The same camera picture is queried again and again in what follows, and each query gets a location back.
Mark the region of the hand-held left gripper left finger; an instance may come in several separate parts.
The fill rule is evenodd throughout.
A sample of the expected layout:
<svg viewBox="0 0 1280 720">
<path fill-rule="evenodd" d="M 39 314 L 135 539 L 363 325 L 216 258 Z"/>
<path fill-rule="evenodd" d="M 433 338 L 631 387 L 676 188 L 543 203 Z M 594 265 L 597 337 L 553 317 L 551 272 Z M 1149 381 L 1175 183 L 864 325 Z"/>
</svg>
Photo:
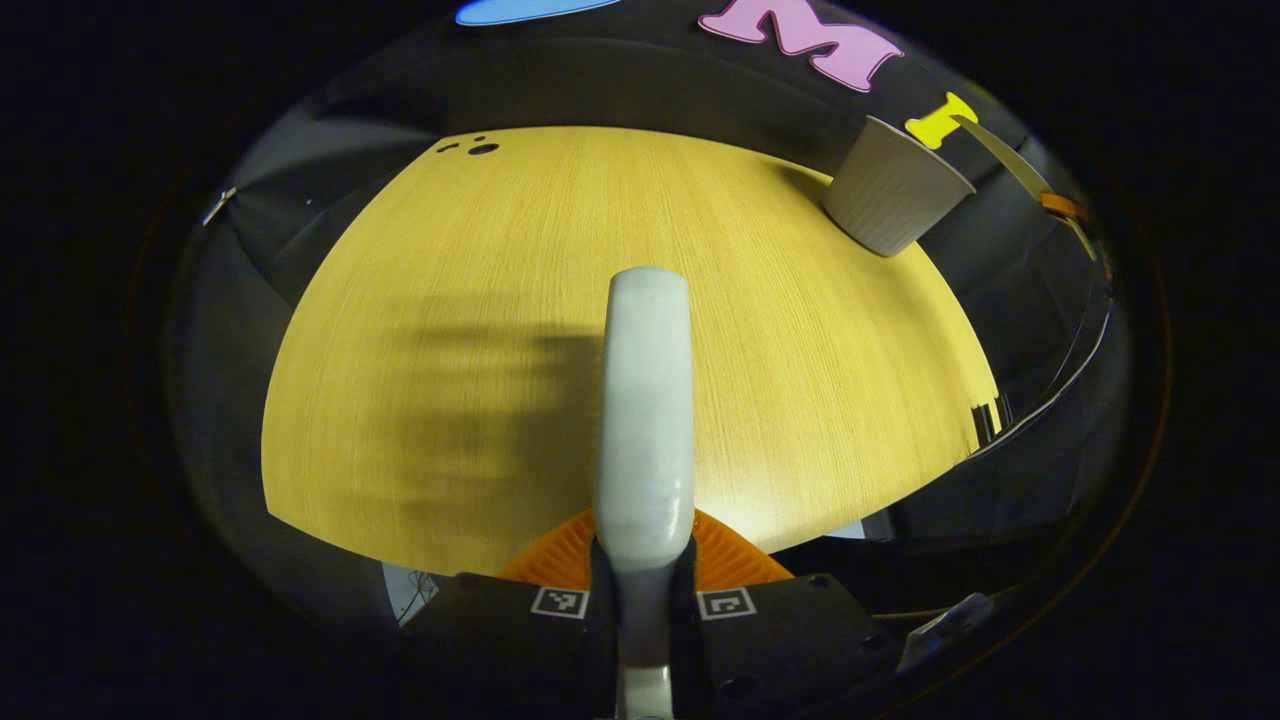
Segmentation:
<svg viewBox="0 0 1280 720">
<path fill-rule="evenodd" d="M 404 712 L 417 719 L 613 719 L 617 598 L 582 511 L 495 575 L 444 582 L 404 628 Z"/>
</svg>

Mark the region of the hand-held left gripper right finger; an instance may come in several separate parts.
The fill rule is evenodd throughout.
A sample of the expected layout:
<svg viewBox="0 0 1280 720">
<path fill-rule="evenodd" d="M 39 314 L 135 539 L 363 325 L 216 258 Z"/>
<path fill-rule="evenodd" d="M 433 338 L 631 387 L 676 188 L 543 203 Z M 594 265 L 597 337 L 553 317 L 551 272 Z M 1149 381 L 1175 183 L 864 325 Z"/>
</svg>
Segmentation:
<svg viewBox="0 0 1280 720">
<path fill-rule="evenodd" d="M 901 644 L 835 577 L 794 575 L 708 512 L 676 564 L 678 719 L 814 719 L 892 680 Z"/>
</svg>

